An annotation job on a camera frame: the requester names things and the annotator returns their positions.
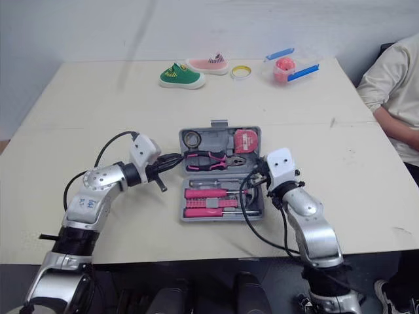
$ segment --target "table surface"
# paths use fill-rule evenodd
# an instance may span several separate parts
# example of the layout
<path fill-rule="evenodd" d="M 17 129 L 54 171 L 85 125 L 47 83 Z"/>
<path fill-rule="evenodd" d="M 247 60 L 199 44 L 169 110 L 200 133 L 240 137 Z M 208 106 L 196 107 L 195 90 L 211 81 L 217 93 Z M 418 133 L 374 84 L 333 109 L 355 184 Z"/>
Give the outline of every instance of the table surface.
<path fill-rule="evenodd" d="M 261 75 L 261 61 L 231 63 L 251 66 L 252 76 L 206 76 L 199 90 L 159 87 L 167 61 L 63 64 L 0 157 L 0 262 L 42 262 L 53 242 L 37 237 L 58 233 L 66 182 L 92 168 L 114 134 L 140 131 L 163 153 L 178 152 L 180 129 L 207 127 L 212 119 L 261 127 L 262 154 L 291 149 L 344 253 L 419 248 L 419 189 L 336 59 L 284 87 Z M 127 161 L 129 146 L 129 138 L 118 140 L 101 164 Z M 162 180 L 165 193 L 153 183 L 115 200 L 95 263 L 283 255 L 243 222 L 181 222 L 184 174 L 178 167 Z M 269 200 L 265 208 L 256 228 L 282 243 L 280 215 Z M 296 247 L 290 233 L 290 246 Z"/>

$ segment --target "case latch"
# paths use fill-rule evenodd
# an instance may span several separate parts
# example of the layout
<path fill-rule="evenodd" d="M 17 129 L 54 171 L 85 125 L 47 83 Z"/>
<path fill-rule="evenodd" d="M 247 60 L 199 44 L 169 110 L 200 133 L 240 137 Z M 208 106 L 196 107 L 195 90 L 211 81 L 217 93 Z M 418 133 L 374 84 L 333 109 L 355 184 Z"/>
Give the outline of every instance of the case latch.
<path fill-rule="evenodd" d="M 228 120 L 211 120 L 211 127 L 213 128 L 226 128 L 228 127 Z"/>

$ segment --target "sleeve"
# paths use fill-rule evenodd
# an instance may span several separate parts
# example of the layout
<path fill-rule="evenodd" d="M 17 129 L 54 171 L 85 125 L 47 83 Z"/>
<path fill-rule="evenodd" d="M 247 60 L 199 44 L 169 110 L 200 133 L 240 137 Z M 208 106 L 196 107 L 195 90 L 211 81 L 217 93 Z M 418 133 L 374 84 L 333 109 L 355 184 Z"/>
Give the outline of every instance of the sleeve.
<path fill-rule="evenodd" d="M 358 94 L 372 112 L 387 102 L 404 81 L 409 68 L 409 52 L 397 44 L 389 47 L 362 76 Z"/>

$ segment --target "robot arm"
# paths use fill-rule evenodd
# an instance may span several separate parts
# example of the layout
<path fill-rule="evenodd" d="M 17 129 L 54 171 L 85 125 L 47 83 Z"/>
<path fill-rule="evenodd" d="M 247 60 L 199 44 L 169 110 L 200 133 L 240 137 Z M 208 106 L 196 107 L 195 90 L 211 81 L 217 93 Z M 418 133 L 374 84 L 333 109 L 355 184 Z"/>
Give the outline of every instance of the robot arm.
<path fill-rule="evenodd" d="M 158 174 L 182 161 L 180 154 L 160 156 L 157 144 L 137 135 L 130 149 L 130 163 L 122 162 L 87 171 L 79 192 L 71 200 L 58 236 L 41 235 L 55 244 L 45 259 L 26 296 L 21 313 L 41 305 L 56 313 L 87 311 L 94 283 L 89 271 L 92 253 L 111 210 L 113 200 L 129 186 L 156 181 L 167 188 Z"/>
<path fill-rule="evenodd" d="M 309 195 L 297 180 L 289 149 L 271 152 L 257 168 L 267 183 L 272 203 L 287 213 L 301 260 L 303 277 L 310 284 L 315 313 L 361 314 L 357 294 L 348 288 L 346 266 L 331 225 L 323 215 L 323 204 Z"/>

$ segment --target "tool kit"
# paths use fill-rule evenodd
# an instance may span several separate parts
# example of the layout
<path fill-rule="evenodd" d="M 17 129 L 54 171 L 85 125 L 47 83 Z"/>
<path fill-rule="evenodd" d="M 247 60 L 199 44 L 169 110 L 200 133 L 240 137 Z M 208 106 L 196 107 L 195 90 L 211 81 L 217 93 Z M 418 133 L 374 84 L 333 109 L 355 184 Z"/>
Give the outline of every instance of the tool kit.
<path fill-rule="evenodd" d="M 181 220 L 244 220 L 239 189 L 261 153 L 261 129 L 229 127 L 226 120 L 211 121 L 210 128 L 179 132 L 183 169 Z M 263 217 L 261 187 L 244 187 L 243 201 L 249 220 Z"/>

